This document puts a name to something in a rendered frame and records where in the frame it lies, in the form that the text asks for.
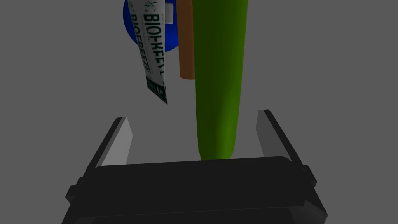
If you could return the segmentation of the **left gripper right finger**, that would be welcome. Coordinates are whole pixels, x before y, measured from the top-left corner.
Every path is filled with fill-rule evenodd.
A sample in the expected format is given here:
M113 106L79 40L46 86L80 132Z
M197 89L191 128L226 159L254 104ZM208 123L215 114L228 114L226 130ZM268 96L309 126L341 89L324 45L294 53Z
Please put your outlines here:
M295 165L303 165L296 150L270 110L258 111L256 132L263 156L286 157Z

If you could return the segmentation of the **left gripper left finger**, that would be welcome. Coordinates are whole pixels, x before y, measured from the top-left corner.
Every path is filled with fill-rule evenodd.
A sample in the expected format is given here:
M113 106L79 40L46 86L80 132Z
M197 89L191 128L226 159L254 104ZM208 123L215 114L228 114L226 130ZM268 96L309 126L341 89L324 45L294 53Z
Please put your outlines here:
M99 166L125 165L133 134L127 117L115 119L94 157L89 162L86 173L93 172Z

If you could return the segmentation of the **green cucumber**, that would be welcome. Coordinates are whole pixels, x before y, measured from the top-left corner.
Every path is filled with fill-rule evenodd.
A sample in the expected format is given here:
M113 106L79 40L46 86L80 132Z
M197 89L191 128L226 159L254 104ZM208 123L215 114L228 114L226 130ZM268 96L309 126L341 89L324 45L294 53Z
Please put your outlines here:
M229 159L240 107L248 0L193 0L195 94L201 160Z

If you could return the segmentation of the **white printed tube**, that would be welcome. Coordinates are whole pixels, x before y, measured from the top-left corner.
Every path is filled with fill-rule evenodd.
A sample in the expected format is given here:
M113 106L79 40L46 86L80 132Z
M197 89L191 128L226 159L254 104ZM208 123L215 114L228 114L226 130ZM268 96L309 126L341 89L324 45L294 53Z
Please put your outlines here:
M165 1L127 0L147 87L167 103L165 87Z

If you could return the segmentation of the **blue round object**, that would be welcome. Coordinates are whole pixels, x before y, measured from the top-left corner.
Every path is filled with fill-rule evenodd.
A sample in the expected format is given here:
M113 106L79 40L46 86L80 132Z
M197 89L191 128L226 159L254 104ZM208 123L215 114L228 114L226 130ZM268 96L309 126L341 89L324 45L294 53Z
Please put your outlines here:
M133 40L137 44L136 36L133 28L133 23L130 18L129 7L127 5L128 0L124 0L123 5L123 22L125 29ZM176 0L165 0L166 3L173 4L173 23L165 25L165 51L171 51L178 46L178 25L177 25L177 14L176 14Z

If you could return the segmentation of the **brown stick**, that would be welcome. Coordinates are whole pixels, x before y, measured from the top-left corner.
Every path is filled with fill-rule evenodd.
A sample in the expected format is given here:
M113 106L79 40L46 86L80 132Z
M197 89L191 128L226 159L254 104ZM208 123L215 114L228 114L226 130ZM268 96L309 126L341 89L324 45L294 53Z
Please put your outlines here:
M195 79L192 0L176 0L180 77Z

